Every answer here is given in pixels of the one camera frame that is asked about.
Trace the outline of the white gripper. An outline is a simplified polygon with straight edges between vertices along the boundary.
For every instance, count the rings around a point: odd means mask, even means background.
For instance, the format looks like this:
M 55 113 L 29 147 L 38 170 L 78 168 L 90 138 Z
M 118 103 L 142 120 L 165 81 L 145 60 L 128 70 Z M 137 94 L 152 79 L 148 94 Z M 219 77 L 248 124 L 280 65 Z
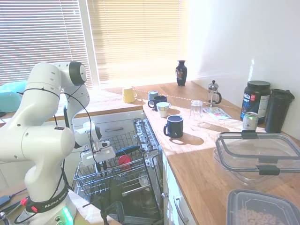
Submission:
M 95 163 L 95 172 L 99 173 L 98 163 L 102 162 L 103 170 L 106 171 L 107 163 L 106 160 L 115 157 L 115 151 L 112 146 L 103 148 L 99 152 L 92 152 L 91 150 L 82 155 L 82 164 L 84 166 L 93 165 Z

